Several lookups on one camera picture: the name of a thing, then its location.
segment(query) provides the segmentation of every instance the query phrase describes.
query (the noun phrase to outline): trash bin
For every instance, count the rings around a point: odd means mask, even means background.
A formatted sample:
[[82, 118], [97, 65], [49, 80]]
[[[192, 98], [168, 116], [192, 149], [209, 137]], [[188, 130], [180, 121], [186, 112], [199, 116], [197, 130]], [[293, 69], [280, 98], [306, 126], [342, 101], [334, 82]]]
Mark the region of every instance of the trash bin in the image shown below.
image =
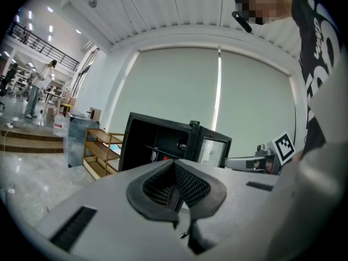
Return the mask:
[[[99, 128], [96, 121], [89, 117], [66, 113], [66, 131], [63, 137], [64, 156], [68, 167], [83, 165], [83, 148], [87, 128]], [[88, 141], [95, 141], [94, 137], [89, 137]]]

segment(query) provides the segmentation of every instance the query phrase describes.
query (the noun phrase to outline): black slot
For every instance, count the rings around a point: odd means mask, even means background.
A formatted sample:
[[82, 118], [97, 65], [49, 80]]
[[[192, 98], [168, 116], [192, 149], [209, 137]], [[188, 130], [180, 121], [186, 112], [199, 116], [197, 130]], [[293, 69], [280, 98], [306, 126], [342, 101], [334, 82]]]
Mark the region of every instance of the black slot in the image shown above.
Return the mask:
[[258, 183], [258, 182], [247, 182], [246, 185], [248, 187], [256, 188], [256, 189], [262, 189], [265, 191], [272, 191], [273, 186], [272, 185], [267, 185], [263, 183]]
[[97, 210], [81, 207], [51, 238], [51, 243], [68, 252], [96, 212]]

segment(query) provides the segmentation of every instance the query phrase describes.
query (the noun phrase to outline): wooden step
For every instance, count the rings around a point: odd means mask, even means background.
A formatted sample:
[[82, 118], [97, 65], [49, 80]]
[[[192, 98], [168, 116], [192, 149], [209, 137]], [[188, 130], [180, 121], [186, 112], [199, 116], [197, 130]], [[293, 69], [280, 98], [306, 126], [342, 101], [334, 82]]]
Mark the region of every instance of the wooden step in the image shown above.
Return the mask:
[[[0, 136], [0, 151], [4, 151], [3, 136]], [[7, 135], [5, 138], [5, 151], [16, 153], [63, 153], [63, 142], [27, 140]]]
[[[9, 130], [8, 127], [3, 127], [1, 129], [1, 135], [5, 136], [8, 130]], [[6, 137], [27, 139], [27, 140], [55, 141], [55, 142], [63, 141], [62, 137], [55, 136], [52, 131], [49, 132], [48, 130], [22, 128], [22, 127], [15, 127], [12, 130], [8, 131]]]

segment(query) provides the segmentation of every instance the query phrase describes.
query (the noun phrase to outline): gray floor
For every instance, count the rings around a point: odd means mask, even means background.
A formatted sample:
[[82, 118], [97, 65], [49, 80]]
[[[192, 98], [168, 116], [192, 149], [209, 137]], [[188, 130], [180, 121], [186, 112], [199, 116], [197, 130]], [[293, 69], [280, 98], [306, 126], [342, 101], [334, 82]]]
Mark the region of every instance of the gray floor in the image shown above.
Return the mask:
[[17, 117], [19, 120], [15, 123], [17, 127], [26, 127], [32, 129], [43, 129], [46, 131], [53, 131], [54, 117], [50, 112], [43, 116], [40, 111], [44, 108], [45, 101], [39, 101], [36, 105], [35, 113], [38, 116], [34, 119], [25, 118], [24, 112], [26, 111], [27, 102], [22, 97], [9, 96], [0, 97], [0, 101], [5, 104], [5, 109], [0, 107], [0, 111], [3, 116], [0, 117], [0, 126], [6, 123], [12, 123], [13, 118]]
[[68, 168], [63, 154], [0, 152], [0, 160], [0, 189], [6, 205], [32, 226], [94, 181], [82, 166]]

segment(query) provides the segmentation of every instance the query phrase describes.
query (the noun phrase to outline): white shirt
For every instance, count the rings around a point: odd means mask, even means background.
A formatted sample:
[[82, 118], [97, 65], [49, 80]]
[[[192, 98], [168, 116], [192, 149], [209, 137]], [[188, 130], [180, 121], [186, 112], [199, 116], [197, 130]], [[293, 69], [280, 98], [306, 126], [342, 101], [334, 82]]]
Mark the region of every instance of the white shirt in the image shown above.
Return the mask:
[[41, 76], [44, 78], [43, 81], [40, 80], [39, 76], [35, 76], [33, 81], [32, 81], [32, 85], [36, 86], [38, 88], [41, 88], [43, 86], [43, 82], [47, 81], [46, 79], [50, 79], [47, 78], [48, 75], [52, 76], [52, 72], [53, 72], [54, 68], [53, 67], [49, 67], [48, 64], [46, 64], [42, 71], [40, 72]]

